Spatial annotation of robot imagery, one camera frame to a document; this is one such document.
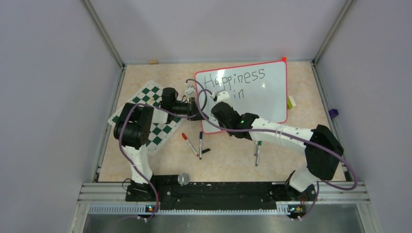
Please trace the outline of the green and white toy brick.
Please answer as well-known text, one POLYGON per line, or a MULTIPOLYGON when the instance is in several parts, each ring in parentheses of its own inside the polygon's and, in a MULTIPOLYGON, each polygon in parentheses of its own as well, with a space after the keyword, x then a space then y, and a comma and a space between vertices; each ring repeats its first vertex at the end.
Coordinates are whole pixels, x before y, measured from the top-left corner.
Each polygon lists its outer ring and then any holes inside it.
POLYGON ((293 96, 288 96, 287 97, 287 108, 288 108, 288 110, 291 110, 295 106, 296 106, 296 102, 295 102, 293 96))

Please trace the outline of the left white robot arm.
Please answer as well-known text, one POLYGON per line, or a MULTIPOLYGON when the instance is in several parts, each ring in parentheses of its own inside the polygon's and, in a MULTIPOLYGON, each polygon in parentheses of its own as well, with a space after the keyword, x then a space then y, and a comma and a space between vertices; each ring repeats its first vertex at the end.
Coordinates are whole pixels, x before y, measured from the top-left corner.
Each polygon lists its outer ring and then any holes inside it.
POLYGON ((178 92, 172 87, 154 87, 144 95, 124 104, 116 116, 113 135, 131 166, 131 191, 137 191, 148 201, 156 193, 151 182, 153 172, 148 163, 148 150, 165 140, 173 130, 172 123, 177 124, 181 119, 202 120, 199 111, 206 108, 207 98, 197 100, 187 93, 179 100, 178 92))

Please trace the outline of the purple toy block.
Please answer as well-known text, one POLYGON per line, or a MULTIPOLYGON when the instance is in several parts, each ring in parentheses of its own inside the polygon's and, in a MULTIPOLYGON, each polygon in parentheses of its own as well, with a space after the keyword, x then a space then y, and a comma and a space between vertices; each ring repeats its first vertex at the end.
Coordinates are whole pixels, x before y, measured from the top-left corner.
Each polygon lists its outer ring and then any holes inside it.
POLYGON ((329 113, 329 117, 330 117, 331 119, 334 119, 335 117, 337 117, 337 116, 339 115, 339 112, 338 112, 337 109, 330 109, 330 110, 328 111, 328 113, 329 113))

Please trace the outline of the red capped marker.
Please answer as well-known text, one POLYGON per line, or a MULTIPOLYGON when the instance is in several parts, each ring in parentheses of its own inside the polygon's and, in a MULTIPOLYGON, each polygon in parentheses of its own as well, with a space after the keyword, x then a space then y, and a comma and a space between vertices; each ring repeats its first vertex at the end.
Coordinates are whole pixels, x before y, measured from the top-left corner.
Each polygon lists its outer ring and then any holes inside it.
POLYGON ((190 149, 193 151, 193 153, 194 153, 197 157, 199 157, 199 154, 198 154, 197 150, 196 150, 196 149, 193 147, 193 145, 190 143, 190 141, 189 141, 189 139, 187 138, 187 136, 186 136, 185 133, 182 133, 182 137, 183 137, 183 139, 188 143, 188 145, 189 145, 190 149))

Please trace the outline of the small wooden block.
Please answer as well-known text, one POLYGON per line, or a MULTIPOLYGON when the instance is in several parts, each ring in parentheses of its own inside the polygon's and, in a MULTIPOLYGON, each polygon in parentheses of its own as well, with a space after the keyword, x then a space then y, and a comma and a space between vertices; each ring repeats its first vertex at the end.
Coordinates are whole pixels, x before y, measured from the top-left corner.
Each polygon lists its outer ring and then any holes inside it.
POLYGON ((149 60, 149 61, 148 61, 148 64, 149 64, 149 65, 157 65, 157 64, 158 64, 158 61, 157 61, 157 60, 149 60))

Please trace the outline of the purple capped marker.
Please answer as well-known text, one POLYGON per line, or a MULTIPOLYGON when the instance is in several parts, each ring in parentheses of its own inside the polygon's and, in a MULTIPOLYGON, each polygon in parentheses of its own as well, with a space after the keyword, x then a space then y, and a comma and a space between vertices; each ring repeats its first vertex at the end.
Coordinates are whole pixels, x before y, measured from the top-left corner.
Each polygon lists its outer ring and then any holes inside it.
POLYGON ((257 156, 258 154, 258 141, 255 141, 255 145, 254 145, 254 156, 257 156))

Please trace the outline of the green capped marker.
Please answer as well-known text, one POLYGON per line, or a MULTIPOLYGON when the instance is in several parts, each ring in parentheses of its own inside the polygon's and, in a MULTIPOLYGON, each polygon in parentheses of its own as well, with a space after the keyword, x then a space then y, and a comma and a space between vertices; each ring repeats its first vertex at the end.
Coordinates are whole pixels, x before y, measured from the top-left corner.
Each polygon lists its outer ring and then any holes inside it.
POLYGON ((258 141, 258 154, 257 156, 255 156, 256 157, 255 166, 258 166, 259 164, 261 146, 262 146, 262 141, 258 141))

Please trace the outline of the grey round knob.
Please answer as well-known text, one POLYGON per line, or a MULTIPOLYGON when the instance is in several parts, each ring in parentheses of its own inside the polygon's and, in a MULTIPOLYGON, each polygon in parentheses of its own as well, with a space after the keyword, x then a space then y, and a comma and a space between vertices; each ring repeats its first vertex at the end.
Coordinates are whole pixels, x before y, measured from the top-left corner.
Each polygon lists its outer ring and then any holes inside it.
POLYGON ((187 185, 190 182, 190 177, 189 177, 189 174, 187 173, 179 174, 177 179, 178 179, 178 183, 181 186, 187 185))

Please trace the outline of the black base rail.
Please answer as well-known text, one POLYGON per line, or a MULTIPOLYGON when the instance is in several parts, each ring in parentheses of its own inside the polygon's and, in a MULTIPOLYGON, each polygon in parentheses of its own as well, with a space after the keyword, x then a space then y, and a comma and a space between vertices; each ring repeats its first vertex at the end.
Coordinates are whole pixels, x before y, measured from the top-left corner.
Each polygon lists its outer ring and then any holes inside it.
POLYGON ((161 210, 275 210, 281 201, 313 201, 315 187, 303 192, 288 182, 190 182, 181 185, 177 175, 154 175, 151 184, 131 182, 128 202, 159 201, 161 210))

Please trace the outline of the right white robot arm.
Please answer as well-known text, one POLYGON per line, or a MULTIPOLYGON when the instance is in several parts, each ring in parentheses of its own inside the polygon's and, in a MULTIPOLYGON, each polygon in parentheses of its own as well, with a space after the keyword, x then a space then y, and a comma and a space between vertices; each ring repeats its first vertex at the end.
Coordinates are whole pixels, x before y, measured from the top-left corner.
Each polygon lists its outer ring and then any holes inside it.
POLYGON ((290 127, 251 113, 240 115, 225 102, 216 104, 211 113, 230 136, 277 144, 305 156, 306 165, 295 170, 285 186, 289 199, 298 200, 314 182, 330 181, 334 177, 344 149, 327 126, 319 124, 315 129, 290 127))

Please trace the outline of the blue capped marker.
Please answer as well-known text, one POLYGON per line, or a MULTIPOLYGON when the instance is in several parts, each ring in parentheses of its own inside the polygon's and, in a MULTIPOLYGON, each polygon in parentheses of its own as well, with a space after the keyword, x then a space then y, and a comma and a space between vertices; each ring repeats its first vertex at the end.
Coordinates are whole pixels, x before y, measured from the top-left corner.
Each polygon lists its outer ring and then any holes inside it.
POLYGON ((203 151, 203 131, 199 132, 199 160, 202 160, 203 151))

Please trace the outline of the pink framed whiteboard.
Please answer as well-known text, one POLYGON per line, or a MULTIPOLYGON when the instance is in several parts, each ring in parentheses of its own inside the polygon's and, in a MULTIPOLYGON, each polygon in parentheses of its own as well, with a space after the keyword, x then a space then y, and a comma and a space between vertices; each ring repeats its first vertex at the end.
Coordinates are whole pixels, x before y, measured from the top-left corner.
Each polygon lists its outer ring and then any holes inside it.
POLYGON ((239 113, 256 114, 283 123, 288 118, 288 79, 285 60, 199 71, 197 88, 226 91, 239 113))

